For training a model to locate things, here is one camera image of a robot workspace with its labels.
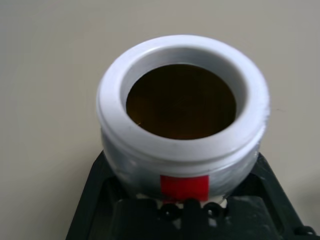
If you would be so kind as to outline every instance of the white plastic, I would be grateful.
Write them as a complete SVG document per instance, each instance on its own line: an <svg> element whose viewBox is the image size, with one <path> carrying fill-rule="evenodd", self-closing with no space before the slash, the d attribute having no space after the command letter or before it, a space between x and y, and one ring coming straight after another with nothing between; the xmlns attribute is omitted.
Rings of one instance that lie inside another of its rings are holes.
<svg viewBox="0 0 320 240"><path fill-rule="evenodd" d="M157 136L137 126L126 113L131 87L145 73L171 64L198 66L222 78L236 100L235 121L192 140ZM155 38L123 53L103 76L96 103L111 167L133 193L157 197L160 175L209 175L211 195L236 187L256 161L270 112L268 88L256 65L225 43L194 35Z"/></svg>

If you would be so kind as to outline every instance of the red tape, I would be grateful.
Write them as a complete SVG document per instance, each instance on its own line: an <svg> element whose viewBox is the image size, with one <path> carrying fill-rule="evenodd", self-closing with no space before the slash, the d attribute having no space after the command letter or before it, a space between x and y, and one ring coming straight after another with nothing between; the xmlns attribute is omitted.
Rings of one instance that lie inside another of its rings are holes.
<svg viewBox="0 0 320 240"><path fill-rule="evenodd" d="M183 201L189 198L207 201L209 176L173 177L161 176L161 192L169 201Z"/></svg>

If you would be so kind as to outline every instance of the black plastic stand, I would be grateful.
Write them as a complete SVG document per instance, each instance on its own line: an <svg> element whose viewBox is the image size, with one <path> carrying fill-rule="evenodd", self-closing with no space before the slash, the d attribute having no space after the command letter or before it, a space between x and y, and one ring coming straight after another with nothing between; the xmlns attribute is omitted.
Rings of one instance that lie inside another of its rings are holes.
<svg viewBox="0 0 320 240"><path fill-rule="evenodd" d="M266 159L227 197L227 207L195 199L183 209L132 199L103 153L94 162L66 240L320 240L304 226Z"/></svg>

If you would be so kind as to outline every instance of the beige wall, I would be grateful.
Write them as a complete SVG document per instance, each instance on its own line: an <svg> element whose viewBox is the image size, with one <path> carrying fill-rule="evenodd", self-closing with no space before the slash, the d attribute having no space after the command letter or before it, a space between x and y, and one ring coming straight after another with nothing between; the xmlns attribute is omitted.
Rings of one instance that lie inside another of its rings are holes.
<svg viewBox="0 0 320 240"><path fill-rule="evenodd" d="M101 151L96 88L144 40L226 42L264 73L261 151L320 233L320 1L0 0L0 239L62 240Z"/></svg>

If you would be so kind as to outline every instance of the container opening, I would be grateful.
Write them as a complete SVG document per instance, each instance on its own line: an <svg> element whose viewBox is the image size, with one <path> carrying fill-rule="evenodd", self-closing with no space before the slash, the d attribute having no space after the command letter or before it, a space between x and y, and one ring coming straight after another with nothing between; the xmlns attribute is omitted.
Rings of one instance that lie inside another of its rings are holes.
<svg viewBox="0 0 320 240"><path fill-rule="evenodd" d="M145 73L129 90L125 108L141 128L177 140L214 135L232 124L237 113L225 81L190 64L164 65Z"/></svg>

